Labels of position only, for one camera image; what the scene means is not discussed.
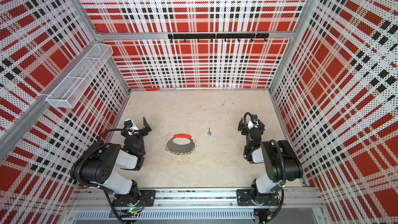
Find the grey key organizer red handle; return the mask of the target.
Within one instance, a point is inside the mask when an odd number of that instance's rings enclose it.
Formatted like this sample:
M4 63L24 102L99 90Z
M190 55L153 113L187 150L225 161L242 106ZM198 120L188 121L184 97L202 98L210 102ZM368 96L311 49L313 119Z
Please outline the grey key organizer red handle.
M165 143L165 150L175 155L188 155L195 151L197 145L189 134L174 134Z

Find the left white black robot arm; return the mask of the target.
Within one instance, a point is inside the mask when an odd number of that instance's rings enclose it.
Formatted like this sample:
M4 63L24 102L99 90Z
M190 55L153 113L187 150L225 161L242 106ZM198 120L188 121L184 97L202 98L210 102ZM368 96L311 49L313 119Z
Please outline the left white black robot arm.
M152 131L146 118L143 128L138 128L131 120L125 120L123 128L104 131L97 141L81 155L70 169L73 180L87 186L103 190L106 196L113 195L112 204L116 207L153 206L155 191L139 191L138 184L122 176L115 168L126 171L139 171L145 161L144 137ZM102 143L104 135L120 132L124 144Z

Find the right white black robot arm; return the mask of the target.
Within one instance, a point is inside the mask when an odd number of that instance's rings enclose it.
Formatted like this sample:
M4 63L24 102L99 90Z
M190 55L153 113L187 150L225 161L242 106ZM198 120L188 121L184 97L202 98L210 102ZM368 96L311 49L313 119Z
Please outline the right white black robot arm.
M277 206L287 182L303 177L302 165L287 140L263 141L265 124L257 115L246 112L238 124L246 137L243 158L250 164L263 164L265 174L254 179L249 189L236 191L239 206Z

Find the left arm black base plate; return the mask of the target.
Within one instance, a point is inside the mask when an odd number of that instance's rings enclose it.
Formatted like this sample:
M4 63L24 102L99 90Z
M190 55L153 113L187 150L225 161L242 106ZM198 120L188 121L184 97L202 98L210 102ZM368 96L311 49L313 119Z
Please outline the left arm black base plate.
M114 207L152 207L155 193L155 190L139 190L138 193L114 195L112 204Z

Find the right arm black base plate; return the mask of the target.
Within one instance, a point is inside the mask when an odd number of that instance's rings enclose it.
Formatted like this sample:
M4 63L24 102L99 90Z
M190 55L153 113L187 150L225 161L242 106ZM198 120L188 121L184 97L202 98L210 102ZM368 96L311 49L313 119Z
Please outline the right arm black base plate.
M250 189L238 189L236 191L238 206L278 206L279 198L274 194L260 194Z

